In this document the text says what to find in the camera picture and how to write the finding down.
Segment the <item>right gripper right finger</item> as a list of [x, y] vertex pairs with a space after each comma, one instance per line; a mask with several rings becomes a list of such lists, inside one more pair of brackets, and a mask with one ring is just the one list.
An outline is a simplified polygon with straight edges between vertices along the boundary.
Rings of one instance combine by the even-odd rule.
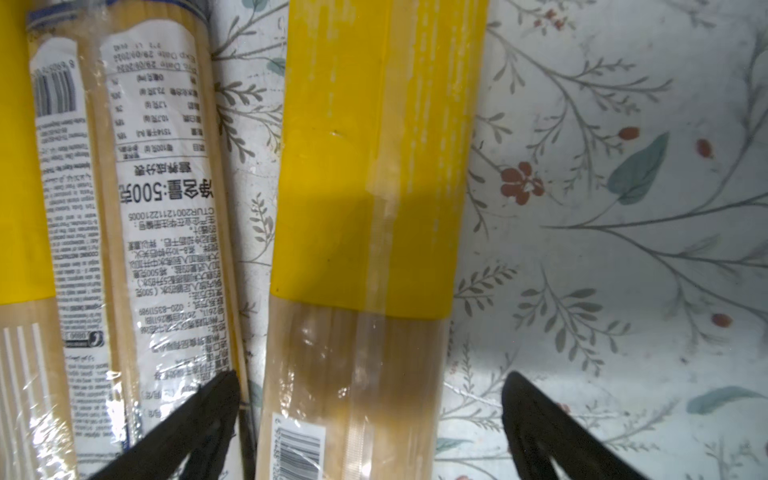
[[509, 452], [521, 479], [556, 479], [555, 465], [571, 479], [644, 478], [521, 373], [507, 376], [501, 404]]

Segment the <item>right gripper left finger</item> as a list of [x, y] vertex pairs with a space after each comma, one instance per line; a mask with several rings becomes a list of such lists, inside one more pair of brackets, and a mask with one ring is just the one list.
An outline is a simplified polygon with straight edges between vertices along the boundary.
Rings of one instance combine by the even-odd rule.
[[240, 406], [235, 371], [217, 374], [95, 479], [214, 480], [224, 469]]

